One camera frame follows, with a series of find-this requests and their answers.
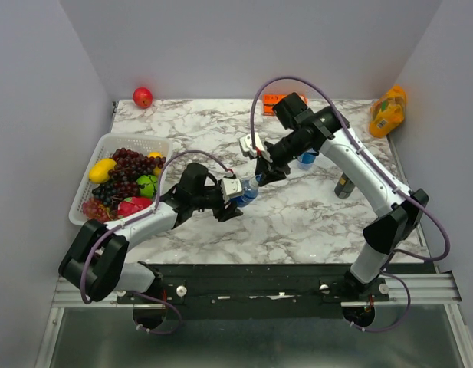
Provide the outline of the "clear bottle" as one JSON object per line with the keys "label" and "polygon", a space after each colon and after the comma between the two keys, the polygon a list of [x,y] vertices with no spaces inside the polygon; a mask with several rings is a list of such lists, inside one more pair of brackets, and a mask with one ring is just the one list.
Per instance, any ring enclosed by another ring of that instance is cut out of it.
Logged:
{"label": "clear bottle", "polygon": [[297,166],[302,170],[309,170],[318,156],[313,150],[307,151],[297,158]]}
{"label": "clear bottle", "polygon": [[252,176],[249,179],[244,179],[241,184],[243,188],[243,193],[238,198],[235,199],[236,205],[239,208],[243,208],[253,202],[259,191],[259,182],[260,175]]}

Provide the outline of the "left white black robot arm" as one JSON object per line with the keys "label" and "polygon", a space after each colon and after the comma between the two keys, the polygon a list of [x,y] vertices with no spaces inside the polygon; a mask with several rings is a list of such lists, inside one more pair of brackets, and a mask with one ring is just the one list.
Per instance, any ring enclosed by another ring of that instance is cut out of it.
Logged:
{"label": "left white black robot arm", "polygon": [[161,291],[156,271],[140,261],[127,263],[127,253],[179,227],[194,212],[210,209],[219,222],[242,214],[232,202],[243,193],[241,180],[231,173],[208,186],[209,178],[206,166],[190,163],[159,202],[125,219],[85,222],[59,265],[59,275],[78,288],[87,303],[102,301],[115,291],[133,291],[141,301],[154,302]]}

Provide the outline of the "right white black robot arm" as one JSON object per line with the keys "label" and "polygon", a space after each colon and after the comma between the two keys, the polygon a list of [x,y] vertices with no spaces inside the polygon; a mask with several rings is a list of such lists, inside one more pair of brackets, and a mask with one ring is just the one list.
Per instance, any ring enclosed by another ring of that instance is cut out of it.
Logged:
{"label": "right white black robot arm", "polygon": [[389,173],[369,150],[358,143],[348,121],[331,107],[313,112],[296,94],[282,98],[273,111],[291,133],[277,143],[266,143],[258,157],[255,173],[260,186],[284,180],[289,164],[308,150],[324,155],[338,166],[362,192],[376,214],[363,230],[365,245],[344,280],[345,295],[355,301],[371,292],[378,275],[396,246],[409,237],[421,218],[418,205],[429,197],[413,192]]}

